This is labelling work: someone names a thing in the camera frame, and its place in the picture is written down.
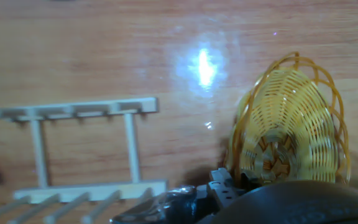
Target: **wood grain surface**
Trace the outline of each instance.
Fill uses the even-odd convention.
[[[136,117],[142,178],[203,184],[239,98],[294,50],[334,77],[358,187],[358,0],[0,0],[0,107],[157,97],[159,113]],[[53,185],[129,180],[122,116],[44,127]],[[36,185],[30,128],[0,121],[0,205]],[[112,205],[97,223],[132,205]]]

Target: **woven basket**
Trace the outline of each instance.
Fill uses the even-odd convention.
[[[312,68],[314,77],[300,67]],[[332,102],[319,83],[329,87]],[[234,180],[245,174],[262,185],[299,179],[347,184],[350,165],[343,104],[331,75],[298,52],[271,64],[238,107],[225,158]]]

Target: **white rack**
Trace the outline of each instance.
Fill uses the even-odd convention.
[[[84,224],[92,224],[98,215],[103,213],[110,204],[119,199],[139,198],[139,201],[141,201],[145,195],[151,197],[152,195],[164,193],[167,190],[166,180],[141,180],[140,178],[134,125],[134,114],[157,111],[158,103],[156,98],[65,103],[0,109],[0,119],[6,119],[12,122],[30,122],[39,183],[37,188],[15,191],[15,201],[1,207],[0,216],[23,204],[38,204],[36,207],[31,208],[8,222],[8,224],[21,224],[53,203],[68,202],[68,204],[44,218],[45,224],[54,224],[59,218],[66,215],[70,210],[73,210],[81,203],[85,201],[102,200],[102,203],[81,219]],[[40,122],[54,119],[86,118],[117,114],[124,115],[132,182],[50,186],[47,178],[44,139]]]

